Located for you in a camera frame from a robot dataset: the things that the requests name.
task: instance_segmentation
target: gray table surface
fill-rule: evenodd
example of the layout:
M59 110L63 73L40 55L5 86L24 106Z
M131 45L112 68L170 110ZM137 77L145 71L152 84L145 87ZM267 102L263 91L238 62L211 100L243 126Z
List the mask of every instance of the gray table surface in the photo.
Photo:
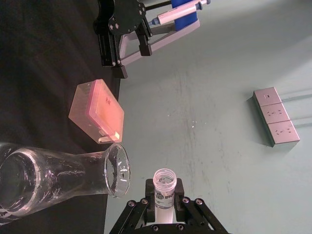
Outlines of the gray table surface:
M272 86L284 97L312 93L312 2L218 0L199 19L199 29L127 67L119 100L132 180L124 198L109 198L105 232L168 167L231 233L311 233L311 123L297 126L294 148L268 147L248 100ZM292 119L312 117L312 98L285 107Z

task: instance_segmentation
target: bottle label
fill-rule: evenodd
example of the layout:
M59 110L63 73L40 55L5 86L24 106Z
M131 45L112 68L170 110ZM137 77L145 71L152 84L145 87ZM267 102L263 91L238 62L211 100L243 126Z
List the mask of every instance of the bottle label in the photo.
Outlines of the bottle label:
M155 189L155 205L161 209L168 209L174 205L175 191L160 192Z

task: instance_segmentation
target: glass rim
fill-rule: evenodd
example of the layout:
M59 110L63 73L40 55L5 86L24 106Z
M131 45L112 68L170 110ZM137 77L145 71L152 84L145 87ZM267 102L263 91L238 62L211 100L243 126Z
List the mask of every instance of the glass rim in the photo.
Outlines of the glass rim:
M126 159L127 170L129 172L129 180L128 180L128 183L127 183L127 188L126 188L126 190L124 191L124 193L122 195L116 195L116 192L112 191L110 183L108 181L107 160L109 158L109 154L110 154L111 150L113 148L115 148L115 147L120 147L119 150L123 151L123 153L125 155L125 159ZM130 171L130 164L129 164L128 154L127 154L125 148L121 144L119 144L119 143L113 143L106 151L107 152L106 152L105 160L104 160L104 177L105 177L105 183L106 183L106 186L107 186L108 195L110 195L112 197L119 197L120 198L120 197L122 197L122 196L127 194L128 190L129 190L129 187L130 187L131 171Z

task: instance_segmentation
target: electrical outlet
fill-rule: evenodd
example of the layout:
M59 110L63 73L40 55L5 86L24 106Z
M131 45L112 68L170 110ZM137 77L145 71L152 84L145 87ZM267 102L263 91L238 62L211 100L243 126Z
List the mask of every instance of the electrical outlet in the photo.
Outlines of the electrical outlet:
M290 120L282 103L261 106L260 108L267 124Z
M256 90L254 91L253 96L256 98L259 106L282 103L281 98L274 87Z
M300 140L291 121L268 124L274 144L298 142Z

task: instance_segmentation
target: power strip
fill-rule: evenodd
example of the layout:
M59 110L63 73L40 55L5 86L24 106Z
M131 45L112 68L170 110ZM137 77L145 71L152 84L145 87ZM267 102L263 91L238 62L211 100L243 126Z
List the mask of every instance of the power strip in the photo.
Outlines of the power strip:
M300 140L274 87L254 91L253 98L268 132L272 147L290 142L296 144Z

